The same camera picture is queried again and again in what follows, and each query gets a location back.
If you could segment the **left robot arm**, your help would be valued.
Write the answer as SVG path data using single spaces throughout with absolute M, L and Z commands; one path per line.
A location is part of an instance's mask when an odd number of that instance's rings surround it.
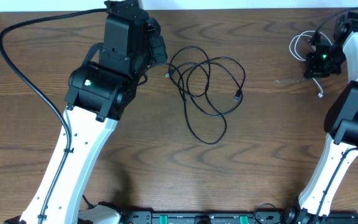
M 11 223 L 112 223 L 122 214 L 100 204 L 80 210 L 81 199 L 104 144 L 146 72 L 164 63 L 161 28 L 138 1 L 106 1 L 104 40 L 94 44 L 68 80 L 57 145 L 41 184 Z

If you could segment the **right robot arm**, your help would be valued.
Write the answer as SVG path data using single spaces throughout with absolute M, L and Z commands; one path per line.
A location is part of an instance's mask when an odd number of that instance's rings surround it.
M 339 75 L 346 62 L 348 84 L 326 114 L 323 153 L 283 223 L 358 223 L 356 213 L 330 213 L 334 195 L 358 156 L 358 7 L 339 11 L 335 17 L 332 39 L 319 29 L 304 32 L 313 48 L 304 58 L 304 77 L 317 80 Z

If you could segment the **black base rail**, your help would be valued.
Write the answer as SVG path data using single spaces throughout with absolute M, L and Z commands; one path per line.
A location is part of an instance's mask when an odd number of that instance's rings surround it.
M 78 223 L 123 223 L 123 224 L 245 224 L 245 223 L 285 223 L 283 215 L 278 212 L 256 212 L 253 213 L 156 213 L 146 211 L 124 212 L 111 221 L 96 221 L 96 217 L 79 214 Z M 332 224 L 358 224 L 358 214 L 355 213 L 333 213 L 326 221 L 320 223 Z

